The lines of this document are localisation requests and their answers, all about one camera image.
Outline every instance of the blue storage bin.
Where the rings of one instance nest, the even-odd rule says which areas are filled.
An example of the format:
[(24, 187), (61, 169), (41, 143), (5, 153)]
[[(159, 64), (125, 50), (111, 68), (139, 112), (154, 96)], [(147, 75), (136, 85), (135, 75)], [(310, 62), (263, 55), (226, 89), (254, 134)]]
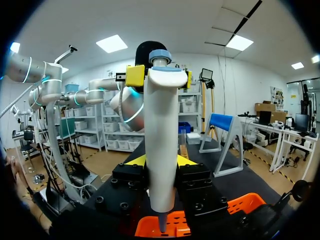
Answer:
[(185, 129), (186, 134), (191, 133), (191, 125), (188, 122), (181, 121), (181, 122), (179, 122), (178, 126), (179, 126), (178, 134), (181, 134), (183, 129)]
[(79, 85), (78, 84), (67, 84), (64, 87), (65, 93), (75, 93), (79, 91)]

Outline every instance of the cardboard box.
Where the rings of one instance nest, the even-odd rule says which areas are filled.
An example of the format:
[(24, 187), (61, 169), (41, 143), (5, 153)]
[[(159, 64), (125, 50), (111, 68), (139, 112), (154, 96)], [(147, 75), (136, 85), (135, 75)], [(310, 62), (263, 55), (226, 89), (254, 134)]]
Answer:
[(278, 122), (283, 122), (285, 124), (286, 116), (287, 116), (287, 113), (284, 111), (273, 111), (271, 113), (270, 123), (274, 123), (277, 120)]
[(270, 103), (256, 103), (254, 105), (254, 110), (257, 112), (257, 114), (260, 111), (274, 112), (276, 111), (276, 105)]

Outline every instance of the computer monitor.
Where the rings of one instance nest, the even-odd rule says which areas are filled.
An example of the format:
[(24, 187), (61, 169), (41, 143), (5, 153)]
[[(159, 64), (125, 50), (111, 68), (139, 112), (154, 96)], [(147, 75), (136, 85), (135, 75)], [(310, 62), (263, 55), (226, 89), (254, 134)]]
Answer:
[(271, 112), (270, 111), (260, 111), (259, 115), (259, 124), (268, 125), (271, 120)]
[(294, 121), (294, 130), (300, 132), (308, 131), (309, 116), (306, 114), (296, 114)]

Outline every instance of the office chair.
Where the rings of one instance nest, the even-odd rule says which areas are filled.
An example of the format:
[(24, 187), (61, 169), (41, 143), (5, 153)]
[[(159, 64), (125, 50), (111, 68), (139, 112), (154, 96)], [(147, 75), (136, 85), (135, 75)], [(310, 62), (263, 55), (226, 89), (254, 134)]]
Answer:
[(31, 167), (28, 167), (28, 172), (33, 173), (35, 171), (34, 164), (32, 163), (30, 153), (32, 153), (35, 149), (30, 145), (34, 142), (34, 133), (31, 130), (25, 130), (23, 132), (23, 139), (26, 141), (26, 144), (21, 145), (20, 152), (22, 155), (28, 156), (28, 159), (30, 161)]
[(251, 161), (244, 157), (245, 156), (245, 151), (251, 150), (253, 148), (254, 148), (254, 146), (251, 143), (249, 143), (249, 142), (244, 142), (243, 143), (243, 163), (245, 165), (247, 165), (247, 166), (250, 165)]

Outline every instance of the orange plastic rack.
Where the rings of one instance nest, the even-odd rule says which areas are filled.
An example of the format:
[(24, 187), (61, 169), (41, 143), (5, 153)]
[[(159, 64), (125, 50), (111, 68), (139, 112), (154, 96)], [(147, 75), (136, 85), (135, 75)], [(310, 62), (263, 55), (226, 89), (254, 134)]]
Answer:
[[(234, 214), (243, 210), (246, 214), (252, 212), (265, 201), (256, 193), (248, 193), (234, 200), (228, 201), (228, 212)], [(157, 216), (143, 217), (136, 228), (136, 237), (145, 238), (172, 238), (191, 235), (190, 228), (187, 225), (185, 212), (174, 211), (168, 214), (166, 222), (166, 232), (160, 232)]]

